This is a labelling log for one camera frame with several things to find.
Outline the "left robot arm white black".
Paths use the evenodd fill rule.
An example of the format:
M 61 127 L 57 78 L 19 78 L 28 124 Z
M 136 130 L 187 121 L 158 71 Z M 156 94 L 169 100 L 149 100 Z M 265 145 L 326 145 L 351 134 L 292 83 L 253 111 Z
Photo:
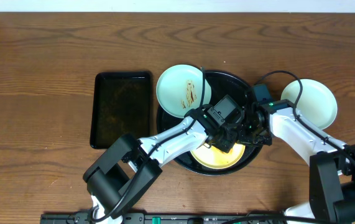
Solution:
M 233 129 L 244 117 L 240 108 L 217 110 L 204 105 L 190 110 L 176 126 L 155 136 L 118 138 L 83 174 L 93 200 L 92 223 L 121 219 L 162 173 L 162 166 L 204 143 L 229 150 Z

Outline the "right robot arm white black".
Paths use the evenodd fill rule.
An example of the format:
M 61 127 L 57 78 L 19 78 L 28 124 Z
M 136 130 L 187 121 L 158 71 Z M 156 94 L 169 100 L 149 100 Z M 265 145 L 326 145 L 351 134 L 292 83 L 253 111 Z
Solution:
M 288 100 L 255 101 L 244 113 L 240 141 L 262 146 L 277 137 L 309 165 L 308 202 L 286 209 L 287 222 L 355 222 L 355 144 L 326 134 Z

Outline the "mint plate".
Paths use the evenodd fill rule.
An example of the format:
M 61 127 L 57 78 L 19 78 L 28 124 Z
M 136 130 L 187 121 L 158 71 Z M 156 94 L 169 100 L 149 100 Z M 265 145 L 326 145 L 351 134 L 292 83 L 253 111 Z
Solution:
M 319 129 L 326 129 L 336 119 L 338 105 L 332 91 L 324 84 L 311 79 L 301 79 L 302 94 L 297 109 L 300 119 L 307 120 Z
M 203 72 L 191 65 L 174 65 L 161 74 L 156 86 L 159 105 L 169 114 L 184 118 L 200 105 Z

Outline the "mint plate top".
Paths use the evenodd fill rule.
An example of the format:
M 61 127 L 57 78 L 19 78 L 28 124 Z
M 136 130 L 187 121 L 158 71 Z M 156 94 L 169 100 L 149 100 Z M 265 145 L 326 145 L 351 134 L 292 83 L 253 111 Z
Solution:
M 169 114 L 184 118 L 200 105 L 203 72 L 191 65 L 174 65 L 161 74 L 156 86 L 159 105 Z

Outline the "yellow plate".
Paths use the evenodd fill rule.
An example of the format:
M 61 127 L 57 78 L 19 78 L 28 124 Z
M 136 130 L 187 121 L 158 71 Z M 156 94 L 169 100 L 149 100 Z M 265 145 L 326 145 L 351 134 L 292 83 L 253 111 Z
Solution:
M 217 147 L 202 145 L 190 153 L 197 162 L 207 168 L 226 169 L 235 165 L 242 158 L 245 149 L 244 145 L 235 144 L 229 152 L 223 152 Z

